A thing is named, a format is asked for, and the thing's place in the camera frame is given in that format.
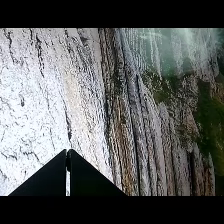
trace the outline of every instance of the rough bark texture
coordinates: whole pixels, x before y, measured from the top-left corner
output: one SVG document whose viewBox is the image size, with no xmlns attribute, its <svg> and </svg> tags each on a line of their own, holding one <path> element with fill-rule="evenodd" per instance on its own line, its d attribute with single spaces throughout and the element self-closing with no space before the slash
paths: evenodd
<svg viewBox="0 0 224 224">
<path fill-rule="evenodd" d="M 0 29 L 0 195 L 64 148 L 128 195 L 215 195 L 213 158 L 191 137 L 199 136 L 197 80 L 211 95 L 217 89 L 213 32 L 192 29 L 183 42 L 178 29 L 140 31 Z M 175 92 L 163 75 L 171 65 L 186 73 L 185 58 L 193 73 Z M 157 85 L 167 86 L 169 104 L 157 100 Z"/>
</svg>

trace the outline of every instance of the black triangle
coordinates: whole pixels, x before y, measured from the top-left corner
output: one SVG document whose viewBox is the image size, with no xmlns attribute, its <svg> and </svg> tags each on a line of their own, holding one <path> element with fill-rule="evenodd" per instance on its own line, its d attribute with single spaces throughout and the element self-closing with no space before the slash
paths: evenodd
<svg viewBox="0 0 224 224">
<path fill-rule="evenodd" d="M 125 196 L 104 175 L 73 149 L 68 151 L 71 196 Z"/>
<path fill-rule="evenodd" d="M 66 149 L 9 196 L 66 196 Z"/>
</svg>

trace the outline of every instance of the black pointed object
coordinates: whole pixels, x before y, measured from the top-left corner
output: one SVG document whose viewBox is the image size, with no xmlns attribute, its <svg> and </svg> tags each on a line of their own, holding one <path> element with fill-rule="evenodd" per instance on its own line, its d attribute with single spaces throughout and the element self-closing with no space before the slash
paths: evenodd
<svg viewBox="0 0 224 224">
<path fill-rule="evenodd" d="M 66 196 L 66 149 L 9 196 Z"/>
<path fill-rule="evenodd" d="M 67 169 L 70 196 L 126 196 L 73 149 L 67 153 Z"/>
</svg>

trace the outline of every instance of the black triangular shape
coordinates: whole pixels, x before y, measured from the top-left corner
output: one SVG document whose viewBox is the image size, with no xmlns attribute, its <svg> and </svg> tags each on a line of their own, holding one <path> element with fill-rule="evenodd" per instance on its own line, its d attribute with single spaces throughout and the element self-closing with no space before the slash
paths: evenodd
<svg viewBox="0 0 224 224">
<path fill-rule="evenodd" d="M 71 196 L 126 196 L 73 149 L 68 158 Z"/>
<path fill-rule="evenodd" d="M 66 149 L 9 196 L 66 196 Z"/>
</svg>

